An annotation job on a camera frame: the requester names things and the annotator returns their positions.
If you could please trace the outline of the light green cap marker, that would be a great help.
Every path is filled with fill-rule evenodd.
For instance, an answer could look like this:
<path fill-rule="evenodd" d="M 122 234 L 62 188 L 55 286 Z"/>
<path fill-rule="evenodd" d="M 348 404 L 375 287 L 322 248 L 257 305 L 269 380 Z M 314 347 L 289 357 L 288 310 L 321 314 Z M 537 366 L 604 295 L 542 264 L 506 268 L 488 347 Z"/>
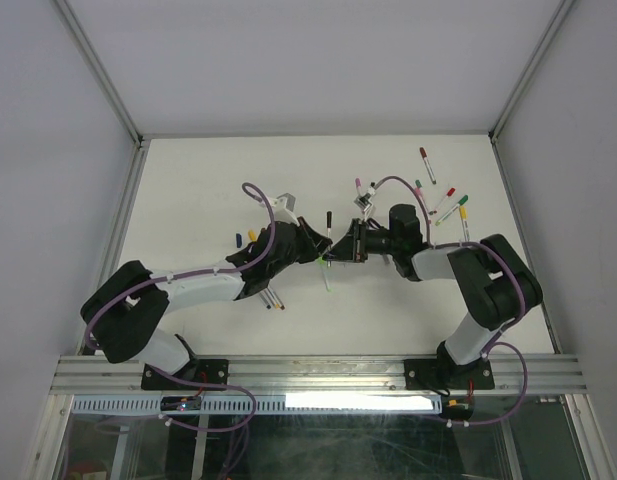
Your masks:
<path fill-rule="evenodd" d="M 321 271 L 321 275 L 322 275 L 322 279 L 324 282 L 324 286 L 327 292 L 331 292 L 332 291 L 332 286 L 331 286 L 331 282 L 330 282 L 330 278 L 329 278 L 329 267 L 327 262 L 319 257 L 317 259 L 317 263 L 320 267 L 320 271 Z"/>

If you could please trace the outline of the purple cap marker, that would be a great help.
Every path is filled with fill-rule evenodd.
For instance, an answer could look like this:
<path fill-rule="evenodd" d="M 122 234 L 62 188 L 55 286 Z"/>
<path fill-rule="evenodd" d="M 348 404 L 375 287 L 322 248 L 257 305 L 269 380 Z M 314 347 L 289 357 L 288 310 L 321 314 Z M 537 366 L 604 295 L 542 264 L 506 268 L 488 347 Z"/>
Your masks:
<path fill-rule="evenodd" d="M 363 195 L 361 180 L 357 177 L 357 178 L 355 178 L 354 182 L 355 182 L 355 188 L 356 188 L 357 196 L 361 197 Z"/>

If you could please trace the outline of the yellow marker pen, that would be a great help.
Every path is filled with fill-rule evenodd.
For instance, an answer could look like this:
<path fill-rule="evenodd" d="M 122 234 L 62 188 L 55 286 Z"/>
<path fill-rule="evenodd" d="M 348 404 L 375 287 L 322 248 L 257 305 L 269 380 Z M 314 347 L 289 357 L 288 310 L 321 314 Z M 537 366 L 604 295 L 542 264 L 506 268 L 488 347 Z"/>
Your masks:
<path fill-rule="evenodd" d="M 270 297 L 271 303 L 274 305 L 274 307 L 276 309 L 281 309 L 281 304 L 279 303 L 277 297 L 275 296 L 275 294 L 272 292 L 272 290 L 267 289 L 267 294 Z"/>

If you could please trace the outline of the brown cap marker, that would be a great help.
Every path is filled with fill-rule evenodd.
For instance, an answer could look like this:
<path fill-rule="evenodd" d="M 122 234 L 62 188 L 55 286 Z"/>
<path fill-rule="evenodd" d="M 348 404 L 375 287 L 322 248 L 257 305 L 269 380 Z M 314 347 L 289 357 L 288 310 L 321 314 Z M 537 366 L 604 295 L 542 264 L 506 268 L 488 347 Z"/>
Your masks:
<path fill-rule="evenodd" d="M 281 309 L 280 310 L 284 310 L 285 309 L 285 305 L 284 303 L 281 301 L 280 297 L 278 296 L 278 294 L 274 291 L 274 289 L 272 287 L 269 287 L 268 289 L 272 290 L 272 292 L 275 294 L 275 296 L 277 297 L 279 303 L 281 304 Z"/>

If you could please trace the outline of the blue marker pen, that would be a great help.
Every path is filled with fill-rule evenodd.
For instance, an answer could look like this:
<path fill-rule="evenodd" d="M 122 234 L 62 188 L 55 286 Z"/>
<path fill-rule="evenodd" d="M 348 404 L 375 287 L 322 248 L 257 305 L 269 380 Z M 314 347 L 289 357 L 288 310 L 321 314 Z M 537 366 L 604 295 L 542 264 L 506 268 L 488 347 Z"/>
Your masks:
<path fill-rule="evenodd" d="M 265 307 L 270 310 L 272 309 L 272 304 L 270 303 L 270 301 L 268 300 L 268 297 L 266 296 L 265 293 L 260 292 L 259 293 L 259 297 L 261 298 L 263 304 L 265 305 Z"/>

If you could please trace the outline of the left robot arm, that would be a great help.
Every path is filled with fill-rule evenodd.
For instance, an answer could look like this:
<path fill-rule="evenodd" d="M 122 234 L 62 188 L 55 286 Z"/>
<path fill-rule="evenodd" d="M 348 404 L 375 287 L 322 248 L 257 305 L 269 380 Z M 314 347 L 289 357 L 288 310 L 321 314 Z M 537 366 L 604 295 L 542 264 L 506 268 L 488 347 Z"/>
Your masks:
<path fill-rule="evenodd" d="M 172 386 L 189 387 L 197 377 L 198 356 L 181 335 L 159 328 L 162 318 L 202 303 L 256 296 L 283 270 L 315 261 L 331 245 L 299 218 L 276 221 L 244 248 L 190 272 L 159 275 L 129 261 L 82 305 L 86 334 L 109 363 L 137 360 L 161 370 Z"/>

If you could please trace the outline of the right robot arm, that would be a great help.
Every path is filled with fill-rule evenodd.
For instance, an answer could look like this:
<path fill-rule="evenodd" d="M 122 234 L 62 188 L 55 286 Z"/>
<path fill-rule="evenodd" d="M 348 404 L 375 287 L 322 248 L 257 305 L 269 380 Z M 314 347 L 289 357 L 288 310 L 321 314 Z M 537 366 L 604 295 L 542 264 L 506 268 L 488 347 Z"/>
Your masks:
<path fill-rule="evenodd" d="M 398 274 L 411 282 L 457 284 L 467 313 L 438 346 L 435 363 L 436 378 L 447 387 L 467 380 L 470 365 L 487 353 L 508 325 L 543 301 L 538 280 L 503 235 L 433 247 L 424 240 L 411 204 L 391 207 L 387 227 L 372 228 L 367 221 L 352 220 L 324 259 L 363 263 L 370 255 L 391 258 Z"/>

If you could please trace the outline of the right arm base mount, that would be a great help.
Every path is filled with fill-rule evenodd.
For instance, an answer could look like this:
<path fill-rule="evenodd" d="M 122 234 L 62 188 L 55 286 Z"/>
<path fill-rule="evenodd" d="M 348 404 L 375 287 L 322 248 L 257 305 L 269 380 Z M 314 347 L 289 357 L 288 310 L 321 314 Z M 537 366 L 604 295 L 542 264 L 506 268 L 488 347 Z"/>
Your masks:
<path fill-rule="evenodd" d="M 403 361 L 407 390 L 429 390 L 449 396 L 451 390 L 493 390 L 495 388 L 491 364 L 477 354 L 465 365 L 458 365 L 442 342 L 434 357 L 408 358 Z"/>

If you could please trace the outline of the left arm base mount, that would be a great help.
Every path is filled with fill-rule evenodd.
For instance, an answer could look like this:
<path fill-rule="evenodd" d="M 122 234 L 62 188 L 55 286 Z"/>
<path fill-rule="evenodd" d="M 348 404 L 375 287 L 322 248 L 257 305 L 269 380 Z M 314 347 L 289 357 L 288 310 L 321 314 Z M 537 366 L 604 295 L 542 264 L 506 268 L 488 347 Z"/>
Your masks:
<path fill-rule="evenodd" d="M 228 376 L 228 359 L 192 355 L 175 373 L 146 364 L 140 386 L 144 391 L 224 391 Z"/>

